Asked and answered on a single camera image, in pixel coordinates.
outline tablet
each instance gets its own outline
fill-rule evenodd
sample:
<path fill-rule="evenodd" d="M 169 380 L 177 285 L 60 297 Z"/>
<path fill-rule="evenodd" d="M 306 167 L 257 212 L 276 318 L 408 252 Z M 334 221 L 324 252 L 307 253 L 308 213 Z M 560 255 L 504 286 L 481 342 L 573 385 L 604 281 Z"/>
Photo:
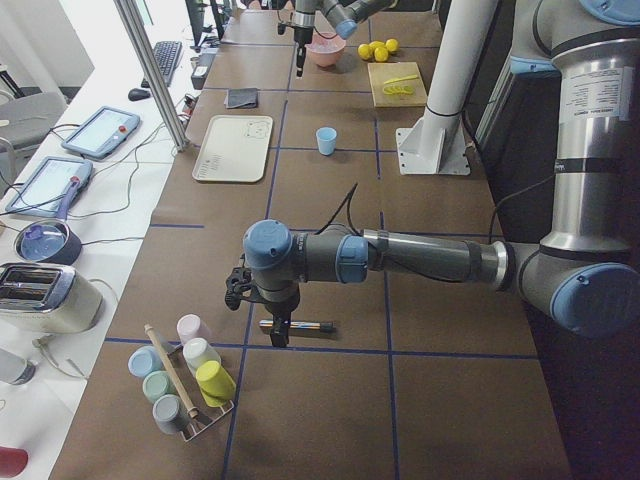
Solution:
<path fill-rule="evenodd" d="M 55 217 L 58 207 L 71 186 L 71 177 L 80 179 L 78 190 L 91 178 L 93 164 L 83 158 L 45 157 L 24 183 L 6 211 L 37 217 Z"/>
<path fill-rule="evenodd" d="M 105 158 L 124 142 L 140 123 L 135 113 L 102 107 L 78 127 L 62 147 L 95 159 Z"/>

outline white desk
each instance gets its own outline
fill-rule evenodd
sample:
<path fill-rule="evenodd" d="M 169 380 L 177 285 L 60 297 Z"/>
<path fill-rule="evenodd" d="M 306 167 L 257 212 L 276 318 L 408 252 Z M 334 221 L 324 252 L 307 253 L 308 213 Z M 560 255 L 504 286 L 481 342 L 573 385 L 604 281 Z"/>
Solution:
<path fill-rule="evenodd" d="M 152 42 L 170 38 L 152 38 Z M 185 93 L 198 93 L 193 90 L 190 81 L 191 56 L 192 51 L 185 42 L 182 62 L 170 87 L 176 104 Z M 171 169 L 175 150 L 168 132 L 163 128 L 151 144 L 138 149 L 139 169 L 133 176 L 131 205 L 118 213 L 74 218 L 91 212 L 117 209 L 126 204 L 127 183 L 137 165 L 134 155 L 123 158 L 162 123 L 153 99 L 138 102 L 127 99 L 129 90 L 139 86 L 141 79 L 142 69 L 129 44 L 129 48 L 120 49 L 117 65 L 112 68 L 100 66 L 93 72 L 58 121 L 58 124 L 80 124 L 103 105 L 135 112 L 142 120 L 138 129 L 116 152 L 94 163 L 94 174 L 105 167 L 112 168 L 95 176 L 70 210 L 69 226 L 83 242 L 144 237 L 151 213 Z M 71 155 L 60 147 L 58 137 L 49 135 L 17 181 L 26 180 L 46 156 Z M 5 211 L 12 197 L 13 192 L 10 191 L 0 201 L 0 211 Z M 2 217 L 6 225 L 17 230 L 36 220 L 38 218 L 24 215 Z M 22 261 L 13 248 L 15 237 L 16 232 L 9 229 L 0 234 L 0 264 Z M 95 283 L 104 297 L 95 326 L 78 334 L 58 335 L 49 344 L 54 358 L 66 371 L 74 373 L 66 362 L 69 358 L 85 375 L 91 373 L 117 307 L 115 296 L 120 297 L 124 290 L 140 244 L 140 240 L 135 240 L 83 247 L 73 266 L 84 278 L 106 282 L 114 291 L 102 283 Z M 37 365 L 34 378 L 25 385 L 0 383 L 0 445 L 24 448 L 29 452 L 27 468 L 16 477 L 20 480 L 42 480 L 49 476 L 86 385 L 83 379 L 70 378 L 56 371 L 32 346 L 32 340 L 43 335 L 23 331 L 0 321 L 0 347 L 28 358 Z"/>

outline black mouse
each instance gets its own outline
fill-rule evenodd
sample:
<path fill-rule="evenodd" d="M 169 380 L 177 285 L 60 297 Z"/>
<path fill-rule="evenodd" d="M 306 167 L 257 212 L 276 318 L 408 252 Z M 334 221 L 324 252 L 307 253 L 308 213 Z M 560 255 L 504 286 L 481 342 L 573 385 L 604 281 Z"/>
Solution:
<path fill-rule="evenodd" d="M 151 92 L 148 90 L 143 90 L 142 88 L 132 88 L 129 90 L 129 100 L 132 102 L 137 102 L 138 100 L 144 100 L 145 98 L 149 98 L 151 96 Z"/>

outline office chair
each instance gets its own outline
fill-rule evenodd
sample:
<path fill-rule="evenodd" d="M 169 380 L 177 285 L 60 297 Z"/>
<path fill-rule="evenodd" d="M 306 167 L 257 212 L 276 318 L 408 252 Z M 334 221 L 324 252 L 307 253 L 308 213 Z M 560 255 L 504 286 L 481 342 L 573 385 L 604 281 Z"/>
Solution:
<path fill-rule="evenodd" d="M 0 97 L 7 99 L 6 103 L 0 104 L 0 155 L 6 153 L 10 167 L 10 178 L 5 182 L 13 183 L 19 173 L 18 160 L 24 161 L 33 154 L 67 104 L 54 92 L 14 98 L 9 92 L 0 90 Z"/>

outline warning sticker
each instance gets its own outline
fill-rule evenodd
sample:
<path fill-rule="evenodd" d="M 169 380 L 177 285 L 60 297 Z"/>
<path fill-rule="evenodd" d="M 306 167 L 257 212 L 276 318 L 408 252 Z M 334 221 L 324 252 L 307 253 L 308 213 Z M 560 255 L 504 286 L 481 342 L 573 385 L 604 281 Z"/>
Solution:
<path fill-rule="evenodd" d="M 629 120 L 633 68 L 610 68 L 562 80 L 560 123 L 581 118 Z"/>

